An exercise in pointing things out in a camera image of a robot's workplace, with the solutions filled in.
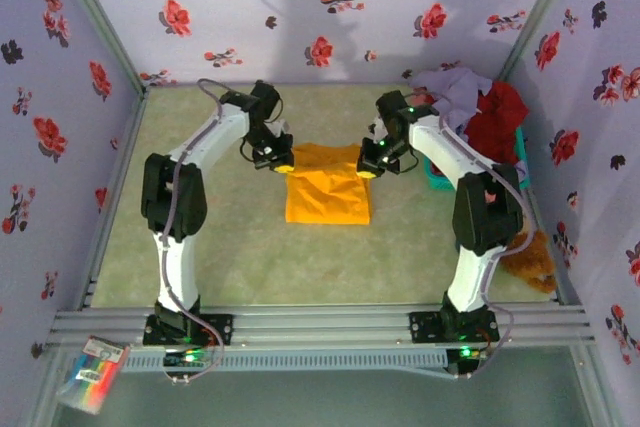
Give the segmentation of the orange t-shirt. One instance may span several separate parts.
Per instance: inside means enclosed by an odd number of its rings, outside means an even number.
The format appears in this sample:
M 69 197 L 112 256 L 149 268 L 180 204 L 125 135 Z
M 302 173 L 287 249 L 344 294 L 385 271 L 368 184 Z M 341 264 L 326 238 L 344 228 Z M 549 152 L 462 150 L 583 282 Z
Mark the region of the orange t-shirt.
M 372 220 L 369 181 L 358 176 L 360 147 L 313 143 L 294 147 L 294 168 L 286 176 L 285 220 L 318 225 L 368 225 Z

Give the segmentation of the teal plastic basket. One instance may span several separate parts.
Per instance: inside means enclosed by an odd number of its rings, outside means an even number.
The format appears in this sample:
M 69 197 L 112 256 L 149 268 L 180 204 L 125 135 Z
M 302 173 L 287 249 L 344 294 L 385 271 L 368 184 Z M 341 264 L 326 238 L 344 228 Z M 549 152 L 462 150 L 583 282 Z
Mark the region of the teal plastic basket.
M 520 190 L 523 191 L 530 186 L 530 175 L 521 127 L 516 129 L 515 135 L 514 153 L 518 157 L 518 162 L 515 164 L 515 167 L 518 174 Z M 432 189 L 443 191 L 453 190 L 453 185 L 448 178 L 444 176 L 427 157 L 424 158 L 423 170 L 428 179 L 428 184 Z

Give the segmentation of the brown plush toy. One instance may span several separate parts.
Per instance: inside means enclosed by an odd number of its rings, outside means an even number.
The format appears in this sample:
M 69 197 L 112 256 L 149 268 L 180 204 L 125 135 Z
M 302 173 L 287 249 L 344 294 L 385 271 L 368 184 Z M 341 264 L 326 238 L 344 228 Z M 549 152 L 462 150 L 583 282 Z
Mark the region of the brown plush toy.
M 501 268 L 537 292 L 550 294 L 556 287 L 555 266 L 548 251 L 548 238 L 536 231 L 522 251 L 502 257 Z

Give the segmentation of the controller board with green light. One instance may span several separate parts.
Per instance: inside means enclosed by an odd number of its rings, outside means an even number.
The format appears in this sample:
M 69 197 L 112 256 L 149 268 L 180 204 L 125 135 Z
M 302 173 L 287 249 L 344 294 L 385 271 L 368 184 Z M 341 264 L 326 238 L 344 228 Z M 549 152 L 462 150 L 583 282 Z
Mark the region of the controller board with green light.
M 446 351 L 447 366 L 445 371 L 456 378 L 471 378 L 488 359 L 483 349 L 462 346 Z
M 212 354 L 208 350 L 170 351 L 163 359 L 163 366 L 168 368 L 205 368 L 211 363 L 211 360 Z

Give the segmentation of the colourful marker pack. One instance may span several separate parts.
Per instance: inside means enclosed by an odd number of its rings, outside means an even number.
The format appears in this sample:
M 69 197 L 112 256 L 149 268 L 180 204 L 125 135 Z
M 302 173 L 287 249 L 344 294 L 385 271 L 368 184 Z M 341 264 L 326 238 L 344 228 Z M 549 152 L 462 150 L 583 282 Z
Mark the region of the colourful marker pack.
M 130 346 L 89 336 L 56 393 L 62 405 L 97 415 L 124 366 Z

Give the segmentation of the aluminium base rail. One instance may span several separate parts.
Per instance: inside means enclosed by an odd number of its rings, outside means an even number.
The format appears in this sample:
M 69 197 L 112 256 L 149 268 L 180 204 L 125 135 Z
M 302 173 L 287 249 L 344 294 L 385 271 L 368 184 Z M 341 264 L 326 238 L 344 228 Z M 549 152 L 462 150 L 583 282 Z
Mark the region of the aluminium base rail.
M 412 349 L 413 312 L 430 304 L 257 305 L 206 307 L 209 315 L 233 318 L 230 349 Z M 583 307 L 554 302 L 516 302 L 494 307 L 503 347 L 592 345 L 593 329 Z M 79 346 L 90 335 L 141 344 L 150 308 L 87 308 L 54 317 L 48 346 Z

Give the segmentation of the aluminium frame post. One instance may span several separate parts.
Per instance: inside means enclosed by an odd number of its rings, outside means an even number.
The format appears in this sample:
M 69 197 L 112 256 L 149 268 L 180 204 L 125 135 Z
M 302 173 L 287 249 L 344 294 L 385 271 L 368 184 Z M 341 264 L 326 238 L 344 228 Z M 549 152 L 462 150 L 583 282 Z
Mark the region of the aluminium frame post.
M 554 0 L 535 1 L 532 9 L 528 13 L 528 17 L 524 24 L 524 27 L 518 34 L 518 37 L 499 72 L 499 80 L 508 80 L 509 76 L 514 71 L 516 64 L 519 62 L 524 51 L 527 49 L 527 46 L 530 44 L 534 35 L 538 31 L 541 22 L 543 21 L 547 13 L 547 10 L 550 8 L 553 2 Z
M 121 71 L 126 75 L 129 83 L 139 96 L 143 97 L 145 95 L 146 88 L 139 79 L 133 62 L 117 35 L 116 30 L 108 18 L 101 2 L 99 0 L 79 0 L 79 2 L 88 15 L 97 35 L 100 37 L 107 50 L 116 58 Z

